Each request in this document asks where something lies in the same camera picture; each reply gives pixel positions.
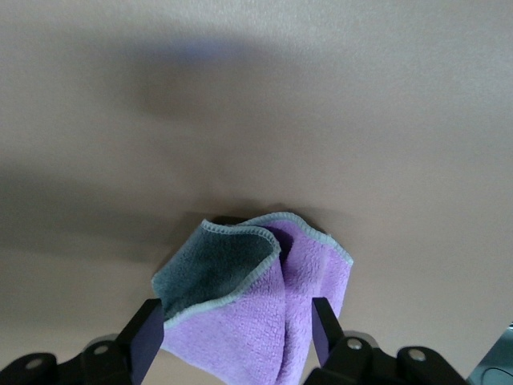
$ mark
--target table surface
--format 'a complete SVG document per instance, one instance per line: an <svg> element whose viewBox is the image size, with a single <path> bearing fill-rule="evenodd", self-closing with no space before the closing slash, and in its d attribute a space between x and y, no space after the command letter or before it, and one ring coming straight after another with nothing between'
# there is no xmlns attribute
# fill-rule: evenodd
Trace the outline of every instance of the table surface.
<svg viewBox="0 0 513 385"><path fill-rule="evenodd" d="M513 319L511 7L2 2L0 366L119 331L204 217L293 210L354 259L346 329L468 375Z"/></svg>

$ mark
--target purple fabric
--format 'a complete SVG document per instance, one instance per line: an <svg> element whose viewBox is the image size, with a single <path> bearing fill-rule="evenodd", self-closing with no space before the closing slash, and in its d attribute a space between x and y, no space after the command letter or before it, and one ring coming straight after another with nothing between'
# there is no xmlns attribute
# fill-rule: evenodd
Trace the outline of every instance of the purple fabric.
<svg viewBox="0 0 513 385"><path fill-rule="evenodd" d="M312 298L328 298L339 315L349 279L352 261L332 238L292 214L268 217L246 223L273 233L280 258L238 299L164 333L165 350L228 384L297 385L312 339Z"/></svg>

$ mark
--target screw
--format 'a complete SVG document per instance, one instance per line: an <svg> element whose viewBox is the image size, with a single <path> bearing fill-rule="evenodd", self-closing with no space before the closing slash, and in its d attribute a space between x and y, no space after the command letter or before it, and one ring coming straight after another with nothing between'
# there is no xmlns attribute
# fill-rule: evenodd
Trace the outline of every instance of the screw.
<svg viewBox="0 0 513 385"><path fill-rule="evenodd" d="M102 355L103 353L105 353L108 350L109 350L109 346L101 345L101 346L98 346L93 353L95 353L95 355Z"/></svg>
<svg viewBox="0 0 513 385"><path fill-rule="evenodd" d="M410 355L411 359L414 361L419 361L420 363L426 361L426 355L419 349L410 349L408 355Z"/></svg>
<svg viewBox="0 0 513 385"><path fill-rule="evenodd" d="M35 369L36 367L40 366L41 364L42 364L42 359L33 359L27 365L25 365L25 369L27 369L28 371L31 371L32 369Z"/></svg>
<svg viewBox="0 0 513 385"><path fill-rule="evenodd" d="M347 346L349 348L353 349L354 351L359 351L363 347L362 341L360 341L359 339L355 339L355 338L348 339Z"/></svg>

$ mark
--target light blue stitched edge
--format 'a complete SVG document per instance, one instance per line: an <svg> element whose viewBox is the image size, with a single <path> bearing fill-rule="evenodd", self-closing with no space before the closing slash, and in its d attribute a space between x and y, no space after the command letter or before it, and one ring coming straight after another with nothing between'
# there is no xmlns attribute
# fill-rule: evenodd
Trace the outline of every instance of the light blue stitched edge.
<svg viewBox="0 0 513 385"><path fill-rule="evenodd" d="M261 217L256 217L253 219L250 219L249 221L242 222L239 225L251 225L251 226L262 226L267 225L269 222L272 221L292 221L296 225L300 227L302 231L306 233L309 237L314 239L315 241L319 241L320 243L324 245L330 245L335 248L335 250L341 255L342 258L345 259L349 265L353 265L354 261L353 258L345 251L337 241L335 241L330 235L321 233L320 231L315 230L312 228L308 223L305 222L305 220L298 215L294 213L288 213L288 212L280 212L280 213L270 213L265 214Z"/></svg>
<svg viewBox="0 0 513 385"><path fill-rule="evenodd" d="M278 258L281 252L280 244L274 237L273 233L262 227L245 225L244 227L228 227L223 225L216 225L207 220L203 220L200 225L203 229L218 234L252 234L263 237L273 247L273 252L270 253L264 260L254 269L242 282L234 289L233 292L221 298L212 299L210 301L198 303L189 306L187 309L177 313L174 317L164 322L164 329L170 329L179 323L190 318L194 314L203 313L207 310L213 310L217 307L228 305L230 302L237 300L268 268L271 267L273 262Z"/></svg>

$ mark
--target towel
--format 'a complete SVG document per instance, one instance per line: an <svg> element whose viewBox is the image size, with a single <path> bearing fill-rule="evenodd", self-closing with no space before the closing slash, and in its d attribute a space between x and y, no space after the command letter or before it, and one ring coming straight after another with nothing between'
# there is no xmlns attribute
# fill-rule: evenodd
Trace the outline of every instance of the towel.
<svg viewBox="0 0 513 385"><path fill-rule="evenodd" d="M228 384L297 385L312 298L328 298L339 315L352 264L292 213L203 221L152 279L166 320L162 348Z"/></svg>

